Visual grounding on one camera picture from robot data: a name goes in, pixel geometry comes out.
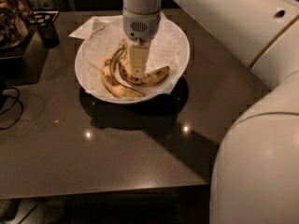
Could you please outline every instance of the yellow banana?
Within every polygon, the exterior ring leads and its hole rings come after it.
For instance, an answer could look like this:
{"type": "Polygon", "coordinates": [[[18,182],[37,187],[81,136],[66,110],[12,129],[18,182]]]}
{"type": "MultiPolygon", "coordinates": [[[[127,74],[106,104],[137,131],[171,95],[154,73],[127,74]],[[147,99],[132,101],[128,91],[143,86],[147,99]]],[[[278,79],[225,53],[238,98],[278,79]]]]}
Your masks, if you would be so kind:
{"type": "Polygon", "coordinates": [[[102,81],[104,86],[117,97],[144,97],[140,91],[120,84],[115,78],[114,73],[119,58],[119,52],[124,50],[123,45],[120,45],[116,51],[109,53],[102,63],[102,81]]]}
{"type": "Polygon", "coordinates": [[[165,66],[144,74],[142,78],[133,77],[131,66],[127,60],[128,44],[125,40],[123,40],[123,45],[124,51],[122,52],[122,55],[119,58],[119,70],[123,79],[139,86],[153,86],[158,84],[168,76],[170,68],[169,66],[165,66]]]}

